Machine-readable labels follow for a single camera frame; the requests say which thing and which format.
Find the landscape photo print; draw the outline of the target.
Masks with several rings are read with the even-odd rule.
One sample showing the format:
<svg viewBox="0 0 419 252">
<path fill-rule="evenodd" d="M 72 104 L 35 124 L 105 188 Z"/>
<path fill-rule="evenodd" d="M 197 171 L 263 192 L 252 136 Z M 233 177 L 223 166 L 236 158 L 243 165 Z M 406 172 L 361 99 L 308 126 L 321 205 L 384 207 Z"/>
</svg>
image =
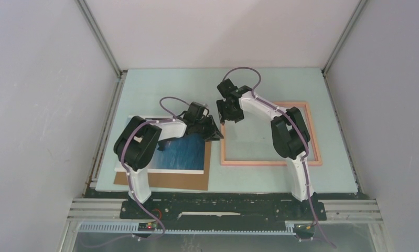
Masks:
<svg viewBox="0 0 419 252">
<path fill-rule="evenodd" d="M 178 118 L 139 116 L 128 117 L 126 127 L 114 144 L 113 151 L 117 155 L 116 171 L 125 171 L 121 164 L 121 152 L 127 138 L 144 121 L 150 121 L 152 125 L 162 130 L 153 148 L 153 156 L 145 167 L 148 173 L 197 175 L 204 173 L 206 143 L 200 135 L 186 135 L 187 126 Z"/>
</svg>

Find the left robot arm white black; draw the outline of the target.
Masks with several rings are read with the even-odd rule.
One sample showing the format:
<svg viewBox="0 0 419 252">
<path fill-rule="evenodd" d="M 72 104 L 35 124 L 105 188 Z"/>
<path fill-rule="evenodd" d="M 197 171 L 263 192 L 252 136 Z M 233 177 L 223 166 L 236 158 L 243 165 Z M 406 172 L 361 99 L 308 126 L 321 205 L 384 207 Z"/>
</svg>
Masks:
<svg viewBox="0 0 419 252">
<path fill-rule="evenodd" d="M 147 201 L 151 194 L 148 165 L 155 151 L 163 150 L 166 142 L 198 135 L 205 142 L 224 138 L 209 109 L 197 102 L 179 115 L 168 118 L 133 116 L 114 144 L 113 151 L 126 173 L 129 196 L 135 201 L 132 211 L 139 218 L 148 218 L 153 205 Z"/>
</svg>

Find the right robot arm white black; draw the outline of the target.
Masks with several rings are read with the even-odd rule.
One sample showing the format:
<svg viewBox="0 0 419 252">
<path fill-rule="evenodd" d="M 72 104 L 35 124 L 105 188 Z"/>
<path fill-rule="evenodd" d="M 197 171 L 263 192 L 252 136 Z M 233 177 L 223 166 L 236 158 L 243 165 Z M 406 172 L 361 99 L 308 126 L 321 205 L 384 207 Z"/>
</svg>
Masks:
<svg viewBox="0 0 419 252">
<path fill-rule="evenodd" d="M 310 134 L 301 111 L 279 107 L 248 86 L 235 86 L 230 79 L 223 79 L 217 89 L 223 97 L 216 102 L 221 124 L 238 123 L 246 112 L 270 123 L 274 150 L 286 160 L 293 177 L 291 194 L 297 201 L 292 204 L 292 213 L 298 219 L 306 219 L 315 210 L 316 194 L 307 164 Z"/>
</svg>

